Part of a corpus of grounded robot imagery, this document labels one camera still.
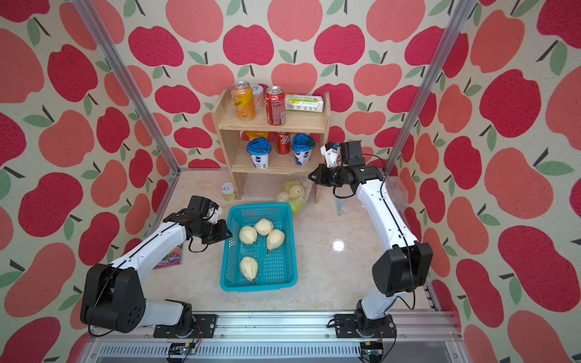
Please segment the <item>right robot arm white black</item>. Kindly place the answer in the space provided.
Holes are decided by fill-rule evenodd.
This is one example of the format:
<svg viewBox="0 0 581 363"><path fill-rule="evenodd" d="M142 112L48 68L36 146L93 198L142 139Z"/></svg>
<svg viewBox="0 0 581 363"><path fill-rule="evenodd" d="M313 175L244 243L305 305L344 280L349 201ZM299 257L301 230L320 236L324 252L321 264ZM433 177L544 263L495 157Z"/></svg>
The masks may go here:
<svg viewBox="0 0 581 363"><path fill-rule="evenodd" d="M362 337L394 331L387 312L398 299L425 284L433 251L407 227L390 199L386 177L377 166L366 164L359 141L328 142L321 152L325 163L309 174L309 180L333 189L349 186L367 210L384 251L372 266L375 287L358 302L354 322L344 326L354 326Z"/></svg>

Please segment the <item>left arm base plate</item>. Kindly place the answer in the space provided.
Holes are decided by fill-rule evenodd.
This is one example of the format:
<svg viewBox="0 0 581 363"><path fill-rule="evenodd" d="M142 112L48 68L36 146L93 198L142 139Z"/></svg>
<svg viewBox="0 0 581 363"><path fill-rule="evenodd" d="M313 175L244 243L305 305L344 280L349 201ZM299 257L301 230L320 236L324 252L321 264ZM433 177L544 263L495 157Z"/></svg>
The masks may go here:
<svg viewBox="0 0 581 363"><path fill-rule="evenodd" d="M216 330L217 315L187 313L177 325L157 325L154 338L158 339L212 339Z"/></svg>

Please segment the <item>red cola can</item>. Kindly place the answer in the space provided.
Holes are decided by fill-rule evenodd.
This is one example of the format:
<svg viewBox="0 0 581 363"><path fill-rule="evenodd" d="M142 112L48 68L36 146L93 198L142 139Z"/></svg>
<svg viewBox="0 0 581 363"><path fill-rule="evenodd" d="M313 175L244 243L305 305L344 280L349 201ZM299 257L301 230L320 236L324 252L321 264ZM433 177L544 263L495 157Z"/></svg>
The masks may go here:
<svg viewBox="0 0 581 363"><path fill-rule="evenodd" d="M286 121L285 93L281 86L272 86L266 90L266 116L269 124L283 125Z"/></svg>

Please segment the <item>yellow cup lower shelf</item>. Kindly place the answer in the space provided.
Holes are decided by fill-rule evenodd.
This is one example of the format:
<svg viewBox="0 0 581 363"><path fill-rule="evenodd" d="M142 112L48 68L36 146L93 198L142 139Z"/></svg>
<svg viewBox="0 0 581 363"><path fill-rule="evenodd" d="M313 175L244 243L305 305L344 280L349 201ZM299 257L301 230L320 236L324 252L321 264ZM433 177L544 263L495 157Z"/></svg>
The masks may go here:
<svg viewBox="0 0 581 363"><path fill-rule="evenodd" d="M249 140L254 140L254 139L259 139L259 138L265 138L267 139L269 137L269 133L268 132L261 132L261 131L246 131L245 135L248 137Z"/></svg>

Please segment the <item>pink can behind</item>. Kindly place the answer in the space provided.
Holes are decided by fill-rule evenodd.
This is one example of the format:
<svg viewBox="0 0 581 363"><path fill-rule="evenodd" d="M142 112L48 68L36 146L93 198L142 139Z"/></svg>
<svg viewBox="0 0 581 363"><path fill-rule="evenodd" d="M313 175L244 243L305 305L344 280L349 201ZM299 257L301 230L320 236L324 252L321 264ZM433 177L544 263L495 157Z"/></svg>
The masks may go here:
<svg viewBox="0 0 581 363"><path fill-rule="evenodd" d="M264 96L265 89L260 84L251 84L251 89L254 97L255 111L263 110L266 107L266 99Z"/></svg>

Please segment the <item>teal plastic basket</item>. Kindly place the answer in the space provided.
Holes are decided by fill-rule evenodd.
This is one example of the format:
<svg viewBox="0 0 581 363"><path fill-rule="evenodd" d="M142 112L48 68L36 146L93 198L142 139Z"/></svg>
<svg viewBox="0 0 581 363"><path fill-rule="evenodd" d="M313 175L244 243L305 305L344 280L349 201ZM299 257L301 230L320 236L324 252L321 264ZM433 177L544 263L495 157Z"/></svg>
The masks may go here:
<svg viewBox="0 0 581 363"><path fill-rule="evenodd" d="M268 219L274 228L285 234L284 243L267 250L267 237L259 235L257 243L244 244L239 240L243 227L253 227L261 219ZM232 237L225 242L222 257L220 285L227 292L257 292L280 290L295 286L298 280L297 258L294 243L293 213L283 203L243 204L228 212L228 229ZM257 261L257 276L246 279L240 270L245 257Z"/></svg>

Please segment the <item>orange soda can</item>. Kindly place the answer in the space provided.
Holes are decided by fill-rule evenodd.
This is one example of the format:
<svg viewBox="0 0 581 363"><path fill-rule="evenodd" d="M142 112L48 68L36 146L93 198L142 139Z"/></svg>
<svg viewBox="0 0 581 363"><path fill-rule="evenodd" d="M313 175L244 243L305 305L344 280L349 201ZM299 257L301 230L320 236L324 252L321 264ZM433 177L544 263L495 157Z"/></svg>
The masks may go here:
<svg viewBox="0 0 581 363"><path fill-rule="evenodd" d="M253 89L250 83L247 81L236 82L232 88L231 96L238 118L245 120L254 119L256 110Z"/></svg>

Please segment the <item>purple candy packet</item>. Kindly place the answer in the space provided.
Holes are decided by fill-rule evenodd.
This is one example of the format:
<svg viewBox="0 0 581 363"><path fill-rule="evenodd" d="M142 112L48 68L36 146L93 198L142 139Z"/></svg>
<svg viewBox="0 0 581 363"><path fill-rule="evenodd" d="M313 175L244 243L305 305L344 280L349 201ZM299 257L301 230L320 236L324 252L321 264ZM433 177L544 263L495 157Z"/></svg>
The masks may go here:
<svg viewBox="0 0 581 363"><path fill-rule="evenodd" d="M163 259L157 263L155 269L178 266L182 263L182 245L174 247Z"/></svg>

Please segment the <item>pale pear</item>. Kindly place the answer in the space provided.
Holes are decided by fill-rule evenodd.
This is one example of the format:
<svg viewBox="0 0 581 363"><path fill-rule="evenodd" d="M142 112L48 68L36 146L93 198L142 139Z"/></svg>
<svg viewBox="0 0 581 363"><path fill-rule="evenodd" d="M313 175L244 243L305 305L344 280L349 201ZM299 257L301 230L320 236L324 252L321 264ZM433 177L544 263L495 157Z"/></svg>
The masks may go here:
<svg viewBox="0 0 581 363"><path fill-rule="evenodd" d="M305 189L302 185L293 185L289 188L289 196L290 199L295 199L295 198L303 198L306 193L305 193Z"/></svg>
<svg viewBox="0 0 581 363"><path fill-rule="evenodd" d="M253 226L246 225L241 228L238 237L241 243L252 245L257 243L258 233Z"/></svg>
<svg viewBox="0 0 581 363"><path fill-rule="evenodd" d="M275 229L273 222L268 219L260 219L260 221L254 225L254 228L257 233L262 236L267 236Z"/></svg>
<svg viewBox="0 0 581 363"><path fill-rule="evenodd" d="M281 230L273 229L267 236L267 251L279 248L285 242L285 234Z"/></svg>
<svg viewBox="0 0 581 363"><path fill-rule="evenodd" d="M259 264L253 257L244 257L240 262L240 272L248 281L255 281L258 275Z"/></svg>
<svg viewBox="0 0 581 363"><path fill-rule="evenodd" d="M278 194L276 200L280 203L286 203L290 199L289 193L282 191Z"/></svg>

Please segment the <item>blue-lid yogurt cup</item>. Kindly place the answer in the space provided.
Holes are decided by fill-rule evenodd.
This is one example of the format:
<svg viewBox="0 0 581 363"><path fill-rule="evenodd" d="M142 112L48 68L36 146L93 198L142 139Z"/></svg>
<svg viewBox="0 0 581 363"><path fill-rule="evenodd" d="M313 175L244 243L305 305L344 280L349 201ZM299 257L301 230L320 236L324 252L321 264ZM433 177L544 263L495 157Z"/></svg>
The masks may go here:
<svg viewBox="0 0 581 363"><path fill-rule="evenodd" d="M294 152L296 164L302 166L309 163L316 142L311 136L304 133L298 133L293 137L291 146Z"/></svg>
<svg viewBox="0 0 581 363"><path fill-rule="evenodd" d="M269 155L272 145L264 138L253 139L248 143L247 152L251 156L251 161L257 169L267 169L269 167Z"/></svg>

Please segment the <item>clear zip-top bag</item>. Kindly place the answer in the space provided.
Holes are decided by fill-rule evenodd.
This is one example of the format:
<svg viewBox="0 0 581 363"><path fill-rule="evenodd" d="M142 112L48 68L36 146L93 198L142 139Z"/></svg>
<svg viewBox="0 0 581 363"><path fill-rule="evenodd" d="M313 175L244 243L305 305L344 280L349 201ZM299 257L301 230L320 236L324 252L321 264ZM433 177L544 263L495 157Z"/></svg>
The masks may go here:
<svg viewBox="0 0 581 363"><path fill-rule="evenodd" d="M404 217L405 209L409 206L409 197L413 196L413 194L408 192L402 180L396 176L389 176L385 182L385 187L396 210ZM337 198L336 207L338 216L363 212L363 205L356 196L346 199Z"/></svg>
<svg viewBox="0 0 581 363"><path fill-rule="evenodd" d="M288 204L293 214L301 213L311 195L316 192L316 185L308 179L291 179L284 181L275 201Z"/></svg>

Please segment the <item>small red can lower shelf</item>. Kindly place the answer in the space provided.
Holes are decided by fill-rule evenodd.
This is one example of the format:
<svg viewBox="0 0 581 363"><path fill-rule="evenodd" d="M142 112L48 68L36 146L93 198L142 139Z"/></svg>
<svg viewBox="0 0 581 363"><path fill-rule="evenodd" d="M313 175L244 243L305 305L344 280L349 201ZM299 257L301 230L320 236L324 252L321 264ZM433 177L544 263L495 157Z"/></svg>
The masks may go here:
<svg viewBox="0 0 581 363"><path fill-rule="evenodd" d="M276 133L276 151L278 154L286 155L291 152L291 135L288 132Z"/></svg>

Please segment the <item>white green box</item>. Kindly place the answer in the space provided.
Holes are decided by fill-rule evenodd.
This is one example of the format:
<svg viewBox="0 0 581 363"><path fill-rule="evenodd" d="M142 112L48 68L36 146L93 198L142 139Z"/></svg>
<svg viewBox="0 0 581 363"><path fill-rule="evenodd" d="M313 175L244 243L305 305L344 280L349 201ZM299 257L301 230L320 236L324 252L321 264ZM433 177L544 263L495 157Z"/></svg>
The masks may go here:
<svg viewBox="0 0 581 363"><path fill-rule="evenodd" d="M321 96L287 94L285 108L286 110L322 113L324 100Z"/></svg>

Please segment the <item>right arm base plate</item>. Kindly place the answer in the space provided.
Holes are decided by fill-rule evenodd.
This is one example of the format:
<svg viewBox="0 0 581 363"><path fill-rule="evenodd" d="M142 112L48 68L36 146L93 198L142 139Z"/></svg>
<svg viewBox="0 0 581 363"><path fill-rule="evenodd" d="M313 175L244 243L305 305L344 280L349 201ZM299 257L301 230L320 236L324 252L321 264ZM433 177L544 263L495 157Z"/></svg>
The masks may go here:
<svg viewBox="0 0 581 363"><path fill-rule="evenodd" d="M396 325L390 315L367 319L362 313L336 314L328 323L339 339L380 340L396 337Z"/></svg>

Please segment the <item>left blue-lid yogurt cup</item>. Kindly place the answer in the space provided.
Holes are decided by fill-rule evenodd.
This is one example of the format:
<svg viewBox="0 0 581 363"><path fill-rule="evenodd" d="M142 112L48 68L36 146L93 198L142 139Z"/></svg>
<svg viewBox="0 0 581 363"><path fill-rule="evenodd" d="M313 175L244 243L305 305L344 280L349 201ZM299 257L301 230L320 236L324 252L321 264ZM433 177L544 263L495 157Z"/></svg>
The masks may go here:
<svg viewBox="0 0 581 363"><path fill-rule="evenodd" d="M269 167L269 155L272 145L264 138L253 139L248 143L247 152L251 156L251 161L257 169L267 169Z"/></svg>

